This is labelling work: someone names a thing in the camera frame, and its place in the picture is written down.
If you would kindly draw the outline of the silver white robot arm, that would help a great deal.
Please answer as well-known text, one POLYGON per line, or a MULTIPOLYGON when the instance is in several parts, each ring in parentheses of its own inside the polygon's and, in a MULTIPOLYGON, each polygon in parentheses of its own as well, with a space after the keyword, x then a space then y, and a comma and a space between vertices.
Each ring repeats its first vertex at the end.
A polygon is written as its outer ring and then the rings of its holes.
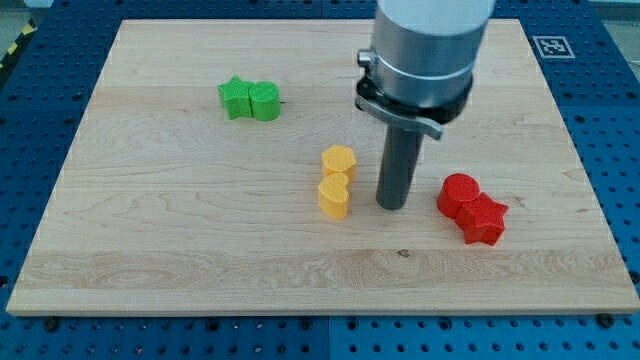
POLYGON ((355 105, 391 128, 441 138, 465 107, 495 0, 379 0, 355 105))

